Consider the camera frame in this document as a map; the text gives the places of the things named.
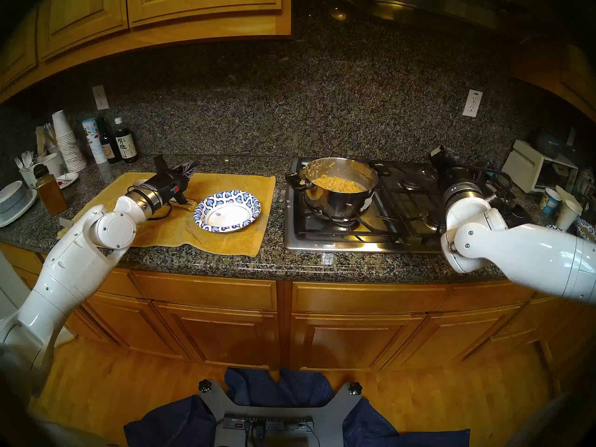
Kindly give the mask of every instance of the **blue fabric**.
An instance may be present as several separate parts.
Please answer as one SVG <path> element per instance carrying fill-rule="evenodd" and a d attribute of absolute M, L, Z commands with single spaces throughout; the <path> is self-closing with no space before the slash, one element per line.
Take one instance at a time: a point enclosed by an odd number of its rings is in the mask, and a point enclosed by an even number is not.
<path fill-rule="evenodd" d="M 228 368 L 228 396 L 237 405 L 261 407 L 322 407 L 334 396 L 320 373 L 282 369 L 280 377 L 275 383 L 263 370 Z M 191 396 L 150 411 L 124 426 L 124 433 L 130 447 L 211 447 L 215 417 L 198 396 Z M 400 435 L 362 398 L 343 422 L 343 443 L 345 447 L 467 447 L 470 430 Z"/>

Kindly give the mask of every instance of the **granite backsplash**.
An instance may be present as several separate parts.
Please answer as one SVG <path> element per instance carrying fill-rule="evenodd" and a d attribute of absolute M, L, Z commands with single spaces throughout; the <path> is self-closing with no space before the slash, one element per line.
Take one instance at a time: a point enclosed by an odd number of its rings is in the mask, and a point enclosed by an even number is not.
<path fill-rule="evenodd" d="M 438 144 L 502 164 L 539 126 L 589 144 L 594 124 L 565 101 L 509 76 L 514 45 L 480 30 L 454 36 L 386 22 L 336 0 L 295 0 L 293 40 L 208 42 L 130 52 L 56 74 L 0 105 L 0 178 L 34 148 L 34 127 L 64 109 L 123 116 L 143 154 L 347 156 L 426 161 Z M 476 118 L 461 115 L 470 88 Z"/>

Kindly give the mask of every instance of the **yellow towel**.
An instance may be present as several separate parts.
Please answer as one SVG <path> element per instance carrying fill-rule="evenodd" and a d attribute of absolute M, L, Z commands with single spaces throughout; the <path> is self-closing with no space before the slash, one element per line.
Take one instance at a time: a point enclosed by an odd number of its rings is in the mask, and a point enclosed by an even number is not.
<path fill-rule="evenodd" d="M 108 211 L 112 211 L 118 197 L 126 194 L 128 186 L 140 179 L 149 179 L 154 173 L 124 173 L 103 189 L 73 218 L 77 221 L 83 214 L 95 205 L 103 204 Z M 261 215 L 251 225 L 226 234 L 207 232 L 197 226 L 194 221 L 194 210 L 197 202 L 217 192 L 226 190 L 242 190 L 254 194 L 261 202 Z M 244 254 L 256 256 L 261 248 L 271 201 L 275 189 L 275 177 L 246 175 L 220 175 L 195 173 L 188 183 L 184 193 L 189 201 L 188 206 L 172 204 L 172 214 L 166 219 L 147 221 L 139 225 L 133 247 L 179 247 L 185 243 L 199 250 L 213 254 Z M 168 207 L 164 206 L 154 216 L 163 216 Z M 57 238 L 66 234 L 66 229 L 58 232 Z"/>

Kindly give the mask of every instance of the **kitchen counter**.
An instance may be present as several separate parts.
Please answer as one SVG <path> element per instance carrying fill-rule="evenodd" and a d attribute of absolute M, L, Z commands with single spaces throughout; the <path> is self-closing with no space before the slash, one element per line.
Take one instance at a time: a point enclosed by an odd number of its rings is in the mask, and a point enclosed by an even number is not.
<path fill-rule="evenodd" d="M 275 176 L 274 201 L 261 251 L 256 257 L 223 256 L 197 250 L 189 245 L 176 248 L 131 248 L 120 261 L 123 268 L 173 274 L 267 280 L 328 282 L 462 282 L 501 280 L 504 274 L 494 265 L 471 274 L 457 274 L 441 254 L 365 254 L 292 252 L 284 247 L 284 174 L 291 159 L 279 157 L 197 156 L 198 172 Z M 165 156 L 172 166 L 189 161 L 188 156 Z M 68 209 L 60 216 L 71 219 L 103 188 L 122 173 L 153 172 L 151 157 L 127 165 L 89 165 L 79 179 L 63 193 Z M 528 196 L 514 186 L 518 202 L 537 224 L 550 221 L 538 208 L 538 197 Z M 58 216 L 49 216 L 39 199 L 17 221 L 0 228 L 0 241 L 28 250 L 47 253 L 57 242 Z"/>

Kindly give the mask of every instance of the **white robotic arm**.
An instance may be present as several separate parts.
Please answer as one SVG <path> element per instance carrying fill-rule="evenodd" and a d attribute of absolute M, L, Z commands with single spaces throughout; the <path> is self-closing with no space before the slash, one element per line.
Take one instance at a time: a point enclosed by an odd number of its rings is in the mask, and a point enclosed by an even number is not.
<path fill-rule="evenodd" d="M 494 263 L 511 281 L 548 295 L 596 303 L 596 244 L 534 224 L 508 228 L 442 148 L 431 161 L 443 179 L 445 259 L 460 273 Z"/>
<path fill-rule="evenodd" d="M 74 308 L 92 296 L 130 248 L 137 224 L 150 219 L 170 198 L 185 204 L 183 191 L 195 163 L 170 170 L 156 157 L 158 173 L 129 188 L 112 212 L 91 208 L 56 243 L 46 258 L 35 287 L 14 314 L 0 321 L 0 343 L 18 354 L 21 370 L 29 374 L 31 391 L 44 387 L 54 358 L 54 343 Z M 104 255 L 98 248 L 113 251 Z"/>

